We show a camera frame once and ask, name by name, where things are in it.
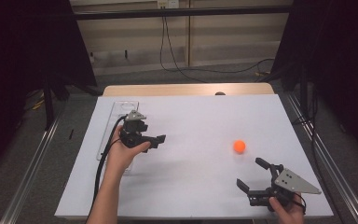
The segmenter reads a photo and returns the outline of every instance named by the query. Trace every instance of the cable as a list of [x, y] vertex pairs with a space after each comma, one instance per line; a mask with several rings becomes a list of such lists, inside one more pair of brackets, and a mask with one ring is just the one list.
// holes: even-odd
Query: cable
[[260, 72], [260, 66], [258, 66], [258, 63], [256, 64], [257, 65], [257, 79], [255, 80], [255, 82], [258, 82], [258, 80], [260, 79], [260, 76], [261, 76], [261, 72]]
[[318, 108], [317, 108], [318, 104], [315, 104], [316, 95], [313, 95], [314, 93], [315, 93], [315, 91], [312, 92], [312, 99], [311, 99], [311, 102], [308, 104], [308, 114], [310, 113], [311, 110], [315, 109], [312, 113], [312, 117], [301, 115], [300, 117], [298, 117], [297, 119], [295, 119], [291, 122], [292, 125], [308, 123], [308, 122], [312, 121], [314, 118], [316, 118], [315, 116], [316, 116], [316, 113], [318, 112]]
[[317, 160], [317, 157], [316, 157], [316, 149], [315, 149], [315, 134], [316, 134], [316, 114], [318, 112], [318, 94], [317, 94], [317, 91], [316, 91], [316, 88], [315, 86], [313, 86], [312, 88], [312, 119], [311, 119], [311, 123], [312, 123], [312, 133], [311, 133], [311, 141], [310, 141], [310, 149], [312, 151], [312, 156], [313, 156], [313, 159], [315, 160], [315, 164], [316, 164], [316, 169], [318, 170], [318, 174], [319, 174], [319, 177], [321, 178], [322, 180], [322, 183], [324, 184], [325, 186], [325, 189], [327, 191], [327, 194], [330, 196], [330, 199], [331, 199], [331, 202], [333, 203], [336, 211], [337, 211], [337, 214], [338, 214], [338, 217], [339, 217], [339, 220], [341, 221], [341, 223], [344, 223], [343, 221], [343, 218], [342, 218], [342, 215], [340, 214], [340, 212], [338, 211], [337, 209], [337, 204], [336, 204], [336, 201], [334, 200], [334, 198], [332, 197], [332, 194], [330, 192], [330, 189], [327, 187], [327, 184], [325, 182], [325, 179], [324, 179], [324, 176], [322, 175], [322, 171], [321, 171], [321, 168], [320, 168], [320, 165], [319, 165], [319, 162]]
[[293, 204], [297, 205], [297, 206], [300, 206], [302, 207], [303, 209], [303, 214], [305, 215], [306, 211], [307, 211], [307, 203], [305, 202], [304, 198], [301, 197], [301, 195], [295, 193], [295, 195], [297, 195], [298, 197], [300, 197], [301, 201], [304, 203], [304, 205], [302, 203], [298, 203], [298, 202], [295, 202], [295, 201], [292, 201]]
[[[202, 82], [202, 83], [208, 83], [208, 82], [206, 82], [206, 81], [203, 81], [203, 80], [200, 80], [200, 79], [197, 79], [197, 78], [194, 78], [194, 77], [189, 77], [189, 76], [185, 75], [185, 74], [182, 72], [182, 70], [178, 67], [178, 64], [176, 63], [175, 57], [173, 56], [172, 45], [171, 45], [171, 39], [170, 39], [170, 33], [169, 33], [169, 31], [168, 31], [168, 23], [167, 23], [167, 18], [166, 18], [166, 17], [163, 17], [163, 18], [162, 18], [162, 29], [163, 29], [163, 30], [165, 30], [165, 29], [164, 29], [164, 23], [165, 23], [165, 29], [167, 30], [167, 37], [168, 37], [168, 42], [169, 42], [169, 44], [170, 44], [171, 55], [172, 55], [173, 62], [174, 62], [174, 64], [175, 64], [175, 66], [176, 66], [177, 71], [180, 72], [184, 77], [187, 77], [187, 78], [189, 78], [189, 79], [193, 79], [193, 80], [196, 80], [196, 81]], [[171, 70], [169, 70], [169, 69], [166, 69], [166, 68], [162, 65], [161, 52], [162, 52], [162, 45], [163, 45], [163, 44], [164, 44], [164, 31], [163, 31], [163, 33], [162, 33], [162, 43], [161, 43], [161, 49], [160, 49], [160, 51], [159, 51], [159, 61], [161, 62], [161, 66], [164, 68], [164, 70], [166, 70], [166, 71], [171, 71]]]
[[[172, 55], [172, 58], [173, 58], [173, 61], [175, 63], [175, 66], [176, 66], [176, 69], [172, 70], [172, 69], [167, 69], [166, 67], [164, 67], [163, 63], [162, 63], [162, 48], [164, 46], [164, 37], [165, 37], [165, 30], [167, 30], [167, 38], [168, 38], [168, 41], [169, 41], [169, 44], [170, 44], [170, 51], [171, 51], [171, 55]], [[241, 69], [241, 70], [238, 70], [238, 71], [218, 71], [218, 70], [212, 70], [212, 69], [202, 69], [202, 68], [179, 68], [177, 66], [177, 63], [175, 61], [175, 58], [173, 56], [173, 52], [172, 52], [172, 45], [171, 45], [171, 39], [170, 39], [170, 34], [169, 34], [169, 30], [168, 30], [168, 23], [167, 23], [167, 18], [162, 18], [162, 40], [161, 40], [161, 47], [160, 47], [160, 50], [159, 50], [159, 62], [161, 64], [161, 67], [165, 70], [165, 71], [168, 71], [168, 72], [181, 72], [182, 75], [184, 75], [185, 77], [188, 77], [186, 76], [185, 74], [183, 74], [183, 71], [202, 71], [202, 72], [212, 72], [212, 73], [222, 73], [222, 74], [235, 74], [235, 73], [241, 73], [241, 72], [246, 72], [246, 71], [249, 71], [251, 70], [252, 68], [254, 67], [257, 67], [258, 68], [258, 71], [259, 70], [259, 65], [263, 62], [267, 62], [267, 61], [274, 61], [275, 59], [264, 59], [264, 60], [261, 60], [259, 62], [257, 62], [256, 64], [248, 67], [248, 68], [245, 68], [245, 69]]]
[[106, 157], [107, 157], [107, 154], [109, 153], [109, 150], [110, 148], [112, 147], [112, 145], [114, 143], [116, 143], [117, 141], [121, 140], [120, 138], [115, 140], [113, 143], [110, 143], [112, 141], [112, 138], [113, 138], [113, 134], [115, 133], [115, 130], [118, 126], [118, 124], [124, 120], [126, 118], [126, 116], [122, 116], [120, 117], [116, 123], [115, 123], [115, 126], [113, 127], [112, 129], [112, 132], [110, 133], [110, 136], [109, 136], [109, 140], [107, 141], [106, 143], [106, 147], [102, 153], [102, 156], [101, 156], [101, 159], [100, 159], [100, 163], [98, 164], [98, 169], [97, 169], [97, 174], [95, 176], [95, 184], [94, 184], [94, 196], [92, 198], [92, 204], [91, 204], [91, 208], [89, 210], [89, 216], [90, 216], [90, 213], [91, 213], [91, 210], [92, 210], [92, 206], [94, 205], [94, 202], [95, 202], [95, 199], [97, 198], [97, 194], [98, 194], [98, 191], [100, 189], [100, 179], [101, 179], [101, 172], [103, 170], [103, 165], [104, 165], [104, 162], [106, 160]]

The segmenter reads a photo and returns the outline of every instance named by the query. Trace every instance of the white table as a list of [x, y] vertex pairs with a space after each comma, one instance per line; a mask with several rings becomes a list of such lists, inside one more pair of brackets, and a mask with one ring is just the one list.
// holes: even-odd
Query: white table
[[[114, 102], [138, 101], [147, 115], [144, 135], [167, 134], [164, 144], [137, 156], [121, 181], [118, 215], [130, 219], [205, 219], [273, 217], [266, 207], [251, 207], [236, 186], [270, 186], [260, 157], [283, 164], [320, 189], [278, 95], [100, 97], [57, 217], [86, 218], [92, 201], [96, 153]], [[246, 142], [237, 154], [233, 142]], [[324, 195], [303, 194], [307, 217], [333, 213]]]

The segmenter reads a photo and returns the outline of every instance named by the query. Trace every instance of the floor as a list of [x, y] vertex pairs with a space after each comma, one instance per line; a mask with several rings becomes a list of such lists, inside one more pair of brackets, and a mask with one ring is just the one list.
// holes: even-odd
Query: floor
[[[245, 70], [251, 64], [229, 64], [215, 65], [203, 68], [220, 71]], [[271, 62], [260, 64], [260, 71], [268, 71]], [[237, 74], [210, 73], [205, 71], [184, 71], [190, 77], [196, 77], [207, 82], [254, 82], [259, 79], [255, 76], [257, 68], [254, 67], [246, 72]], [[162, 83], [193, 83], [194, 80], [183, 77], [178, 72], [167, 72], [164, 70], [153, 70], [146, 72], [132, 72], [97, 77], [98, 89], [103, 90], [111, 84], [162, 84]], [[286, 109], [290, 120], [295, 120], [297, 115], [290, 104], [289, 95], [297, 95], [298, 89], [293, 92], [284, 92], [279, 80], [270, 83], [279, 94], [282, 104]], [[79, 90], [68, 87], [72, 96], [66, 103], [55, 101], [55, 108], [62, 108], [62, 117], [57, 125], [55, 136], [49, 143], [48, 150], [43, 155], [43, 161], [37, 167], [37, 176], [30, 183], [32, 186], [26, 192], [24, 203], [20, 204], [21, 211], [13, 218], [15, 223], [84, 223], [83, 221], [68, 221], [53, 216], [60, 195], [65, 187], [66, 180], [71, 172], [76, 153], [81, 146], [88, 121], [95, 106], [96, 98], [85, 95]], [[33, 105], [38, 94], [28, 99], [27, 105]], [[355, 195], [358, 197], [358, 145], [350, 133], [342, 131], [341, 123], [335, 113], [326, 105], [323, 98], [319, 100], [319, 110], [316, 117], [317, 133], [321, 136], [328, 148], [340, 172], [349, 182]], [[29, 164], [33, 160], [35, 151], [45, 128], [45, 112], [42, 105], [36, 110], [27, 110], [21, 121], [21, 125], [13, 137], [7, 151], [0, 159], [0, 220], [9, 206], [13, 195], [24, 178]], [[324, 192], [328, 192], [328, 201], [335, 215], [318, 219], [308, 219], [307, 223], [356, 223], [347, 202], [342, 199], [339, 189], [323, 162], [318, 158], [315, 160], [310, 139], [304, 131], [304, 127], [294, 125], [296, 134], [308, 156], [315, 174], [324, 177], [320, 179]], [[179, 223], [179, 221], [126, 221], [122, 223]], [[252, 223], [247, 220], [203, 220], [202, 223]], [[277, 223], [272, 220], [255, 220], [255, 223]]]

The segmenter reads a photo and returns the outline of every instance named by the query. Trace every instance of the transparent acrylic plate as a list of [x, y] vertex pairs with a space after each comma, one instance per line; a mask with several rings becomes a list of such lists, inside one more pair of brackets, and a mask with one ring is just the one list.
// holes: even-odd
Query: transparent acrylic plate
[[[106, 128], [103, 134], [103, 140], [100, 144], [100, 148], [97, 153], [98, 161], [101, 159], [103, 151], [106, 147], [107, 142], [109, 141], [110, 134], [117, 120], [120, 117], [130, 113], [132, 110], [138, 110], [138, 106], [139, 106], [139, 102], [137, 101], [116, 101], [113, 103], [112, 111], [110, 113], [109, 120], [106, 124]], [[126, 171], [129, 171], [131, 167], [132, 164], [126, 169]]]

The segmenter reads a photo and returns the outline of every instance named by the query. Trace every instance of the forearm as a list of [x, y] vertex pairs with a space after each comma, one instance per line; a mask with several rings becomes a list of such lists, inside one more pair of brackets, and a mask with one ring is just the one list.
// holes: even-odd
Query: forearm
[[118, 189], [121, 175], [103, 178], [87, 223], [117, 223]]

